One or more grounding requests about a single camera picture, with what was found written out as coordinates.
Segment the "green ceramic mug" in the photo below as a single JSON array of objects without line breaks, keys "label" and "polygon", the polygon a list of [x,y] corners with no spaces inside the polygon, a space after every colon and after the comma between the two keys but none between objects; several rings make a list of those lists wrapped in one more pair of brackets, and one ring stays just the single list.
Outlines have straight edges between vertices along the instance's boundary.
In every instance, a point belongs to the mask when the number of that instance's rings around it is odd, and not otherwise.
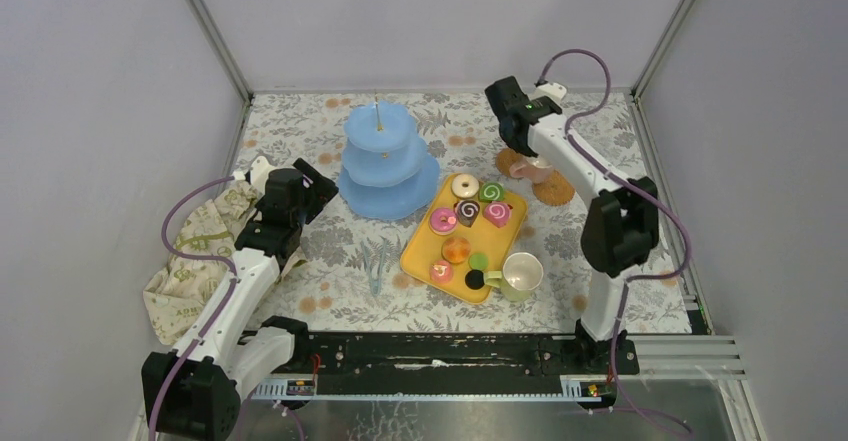
[{"label": "green ceramic mug", "polygon": [[499,290],[504,298],[512,303],[520,303],[530,298],[544,279],[541,262],[527,252],[509,255],[500,270],[484,274],[484,283]]}]

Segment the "red sugared pastry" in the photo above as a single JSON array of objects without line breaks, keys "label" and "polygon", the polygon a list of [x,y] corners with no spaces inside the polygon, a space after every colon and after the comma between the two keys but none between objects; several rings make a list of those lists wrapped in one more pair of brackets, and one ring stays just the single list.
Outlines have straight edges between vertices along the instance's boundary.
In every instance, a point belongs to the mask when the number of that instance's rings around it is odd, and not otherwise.
[{"label": "red sugared pastry", "polygon": [[453,271],[453,265],[450,262],[440,259],[430,265],[429,279],[437,285],[448,284],[453,279]]}]

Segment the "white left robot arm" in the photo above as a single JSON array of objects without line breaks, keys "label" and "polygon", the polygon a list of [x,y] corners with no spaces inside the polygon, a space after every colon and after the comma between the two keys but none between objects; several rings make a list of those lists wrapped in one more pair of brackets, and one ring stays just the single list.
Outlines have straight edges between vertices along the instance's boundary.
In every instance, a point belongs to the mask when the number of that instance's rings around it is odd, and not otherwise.
[{"label": "white left robot arm", "polygon": [[141,368],[148,437],[225,440],[242,404],[275,369],[320,365],[306,323],[273,316],[241,340],[263,296],[293,264],[301,235],[338,194],[336,183],[298,158],[290,168],[260,156],[226,182],[245,181],[260,198],[230,255],[215,255],[224,276],[198,318],[167,352],[152,352]]}]

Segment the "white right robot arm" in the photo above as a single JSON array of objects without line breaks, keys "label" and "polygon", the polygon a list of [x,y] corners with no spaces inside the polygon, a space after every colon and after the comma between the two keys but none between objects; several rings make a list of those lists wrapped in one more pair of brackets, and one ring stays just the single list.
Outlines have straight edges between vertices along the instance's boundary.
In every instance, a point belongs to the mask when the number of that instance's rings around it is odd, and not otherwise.
[{"label": "white right robot arm", "polygon": [[577,133],[559,104],[563,92],[556,85],[528,95],[512,76],[484,91],[507,146],[548,162],[587,208],[580,249],[592,278],[587,308],[576,328],[584,338],[575,343],[573,357],[583,371],[597,373],[613,359],[609,341],[622,317],[624,280],[647,262],[659,243],[657,207],[631,189],[654,196],[656,185],[648,177],[627,177]]}]

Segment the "pink ceramic mug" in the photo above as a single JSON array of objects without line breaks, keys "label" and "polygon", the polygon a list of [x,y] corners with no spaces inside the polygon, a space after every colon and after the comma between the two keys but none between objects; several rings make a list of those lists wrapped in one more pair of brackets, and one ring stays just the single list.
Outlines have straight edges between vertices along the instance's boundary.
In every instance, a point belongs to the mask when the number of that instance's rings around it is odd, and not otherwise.
[{"label": "pink ceramic mug", "polygon": [[554,172],[554,167],[542,157],[520,156],[509,167],[509,175],[516,179],[528,179],[533,184],[545,182]]}]

